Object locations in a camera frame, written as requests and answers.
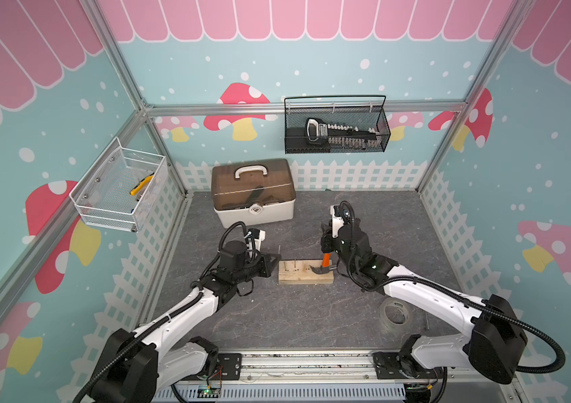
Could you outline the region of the orange black claw hammer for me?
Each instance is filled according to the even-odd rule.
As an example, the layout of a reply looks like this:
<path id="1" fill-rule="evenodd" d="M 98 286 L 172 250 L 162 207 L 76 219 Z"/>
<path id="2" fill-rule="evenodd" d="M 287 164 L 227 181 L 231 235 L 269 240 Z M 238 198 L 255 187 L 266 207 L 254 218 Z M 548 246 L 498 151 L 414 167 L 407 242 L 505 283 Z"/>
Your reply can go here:
<path id="1" fill-rule="evenodd" d="M 332 263 L 333 252 L 324 252 L 322 263 L 317 266 L 312 266 L 311 270 L 316 275 L 326 275 L 337 269 L 337 265 Z"/>

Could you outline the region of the wooden block with nails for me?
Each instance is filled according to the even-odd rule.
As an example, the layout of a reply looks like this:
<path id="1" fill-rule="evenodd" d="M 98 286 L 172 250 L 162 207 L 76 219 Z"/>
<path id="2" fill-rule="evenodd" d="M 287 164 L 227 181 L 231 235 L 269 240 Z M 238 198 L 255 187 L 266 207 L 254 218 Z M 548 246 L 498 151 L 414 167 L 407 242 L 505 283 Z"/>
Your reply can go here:
<path id="1" fill-rule="evenodd" d="M 279 263 L 279 285 L 331 285 L 334 272 L 316 274 L 312 269 L 320 268 L 322 260 L 283 260 Z"/>

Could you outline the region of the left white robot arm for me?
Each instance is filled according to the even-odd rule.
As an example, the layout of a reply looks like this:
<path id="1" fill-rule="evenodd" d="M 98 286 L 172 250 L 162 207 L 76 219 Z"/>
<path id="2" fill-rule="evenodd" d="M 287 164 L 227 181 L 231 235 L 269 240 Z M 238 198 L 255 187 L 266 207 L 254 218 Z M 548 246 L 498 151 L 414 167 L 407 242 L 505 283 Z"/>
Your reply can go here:
<path id="1" fill-rule="evenodd" d="M 218 365 L 218 347 L 200 337 L 181 349 L 174 346 L 196 325 L 240 296 L 244 283 L 256 277 L 269 278 L 278 266 L 279 254 L 263 253 L 265 231 L 243 222 L 232 224 L 243 232 L 241 240 L 228 240 L 225 230 L 218 252 L 191 291 L 179 303 L 153 321 L 133 331 L 119 329 L 107 339 L 87 383 L 74 397 L 95 402 L 150 402 L 156 392 L 192 375 L 213 375 Z"/>

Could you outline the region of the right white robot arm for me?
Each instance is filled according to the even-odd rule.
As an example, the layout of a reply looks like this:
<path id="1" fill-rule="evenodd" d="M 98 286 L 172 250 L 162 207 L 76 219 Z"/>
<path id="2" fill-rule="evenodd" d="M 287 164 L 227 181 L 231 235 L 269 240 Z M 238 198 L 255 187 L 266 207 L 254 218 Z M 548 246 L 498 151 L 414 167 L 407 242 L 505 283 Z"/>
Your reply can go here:
<path id="1" fill-rule="evenodd" d="M 329 211 L 331 219 L 322 227 L 322 251 L 337 255 L 347 277 L 359 289 L 410 303 L 456 331 L 435 338 L 409 337 L 398 354 L 406 377 L 414 377 L 419 369 L 467 368 L 508 385 L 516 373 L 550 374 L 564 367 L 566 356 L 561 346 L 545 332 L 519 320 L 505 298 L 473 297 L 428 280 L 374 252 L 348 201 L 332 205 Z M 554 351 L 552 363 L 521 365 L 530 335 Z"/>

